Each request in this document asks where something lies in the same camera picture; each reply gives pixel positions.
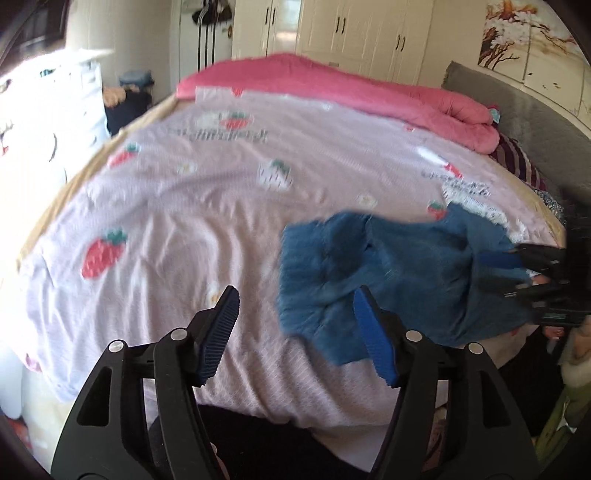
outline pink comforter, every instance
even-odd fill
[[[499,143],[499,134],[491,126],[488,109],[467,96],[441,89],[378,82],[293,54],[216,63],[182,80],[177,87],[177,97],[195,99],[198,86],[328,100],[362,112],[398,118],[483,154],[491,153]]]

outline gray headboard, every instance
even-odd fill
[[[539,100],[485,73],[452,62],[443,88],[484,105],[498,105],[499,129],[516,138],[542,173],[549,189],[568,187],[591,202],[591,140]]]

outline blue cloth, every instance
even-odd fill
[[[288,225],[278,295],[282,331],[309,340],[337,365],[368,358],[353,314],[353,292],[367,285],[380,308],[440,345],[500,335],[523,325],[528,312],[479,289],[479,279],[529,282],[529,276],[474,258],[512,247],[503,227],[453,204],[444,219],[431,223],[345,212]]]

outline green jacket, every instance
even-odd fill
[[[542,468],[546,468],[563,450],[583,421],[591,404],[591,383],[579,388],[565,387],[552,411],[535,452]]]

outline strawberry pattern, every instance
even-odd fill
[[[252,118],[248,113],[232,112],[220,120],[220,125],[227,130],[240,130],[247,127],[251,122]]]
[[[128,144],[122,152],[119,152],[113,155],[107,165],[109,168],[115,168],[122,163],[127,162],[128,160],[134,158],[139,153],[139,145],[137,143],[130,143]]]
[[[439,202],[431,202],[427,211],[435,220],[441,220],[447,215],[447,209]]]
[[[278,158],[259,166],[258,179],[260,185],[276,192],[289,190],[293,182],[289,165]]]
[[[451,163],[448,163],[447,165],[445,165],[443,167],[443,169],[445,171],[448,171],[449,173],[451,173],[457,179],[464,178],[464,175],[462,175],[462,172],[457,167],[455,167],[453,164],[451,164]]]
[[[125,250],[127,235],[123,230],[109,232],[93,242],[82,264],[83,278],[96,278],[115,265]]]

